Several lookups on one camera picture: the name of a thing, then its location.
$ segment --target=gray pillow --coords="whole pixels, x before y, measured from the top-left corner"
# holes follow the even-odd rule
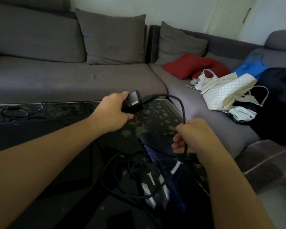
[[[0,0],[0,3],[60,11],[69,11],[71,7],[70,0]]]
[[[146,15],[111,17],[75,9],[84,36],[88,64],[144,62]]]
[[[165,65],[176,61],[186,53],[204,55],[208,40],[194,38],[183,31],[162,22],[156,65]]]
[[[0,54],[57,62],[84,62],[78,21],[0,4]]]
[[[206,58],[212,58],[212,59],[217,60],[218,62],[221,62],[227,68],[229,68],[230,71],[234,71],[242,63],[242,60],[230,59],[227,57],[217,56],[217,55],[214,55],[210,52],[208,52],[205,57]]]

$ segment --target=sofa seat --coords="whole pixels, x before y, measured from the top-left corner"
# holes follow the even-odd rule
[[[0,56],[0,104],[87,101],[114,92],[166,93],[147,64],[88,65]]]
[[[165,84],[168,93],[181,99],[186,118],[205,119],[233,158],[236,158],[245,147],[260,140],[250,126],[238,125],[224,113],[209,110],[200,91],[186,86],[190,79],[181,80],[169,74],[160,65],[150,63],[149,66]],[[179,102],[171,100],[181,111]]]

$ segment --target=right hand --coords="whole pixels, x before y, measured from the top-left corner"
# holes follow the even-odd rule
[[[180,124],[176,127],[178,134],[173,138],[173,152],[181,154],[184,152],[184,142],[188,145],[188,153],[196,153],[200,163],[205,166],[212,159],[228,153],[219,138],[201,118],[187,121],[187,124]]]

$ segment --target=white handbag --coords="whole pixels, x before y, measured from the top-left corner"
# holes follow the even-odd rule
[[[210,72],[213,77],[212,78],[207,78],[206,75],[204,74],[205,71]],[[215,75],[215,73],[209,69],[204,69],[201,73],[201,75],[198,77],[198,79],[193,79],[191,81],[191,84],[194,85],[194,88],[196,90],[201,91],[201,89],[203,88],[204,85],[206,85],[207,83],[209,83],[210,81],[216,80],[218,79],[217,75]]]
[[[250,74],[237,77],[236,73],[223,76],[203,86],[201,94],[208,109],[215,111],[229,111],[236,99],[243,96],[257,83]]]

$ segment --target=left hand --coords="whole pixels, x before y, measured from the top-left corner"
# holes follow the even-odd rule
[[[127,120],[133,118],[133,114],[123,113],[121,111],[122,103],[127,98],[129,92],[113,93],[105,96],[97,106],[93,114],[98,125],[104,130],[104,133],[116,131],[124,126]]]

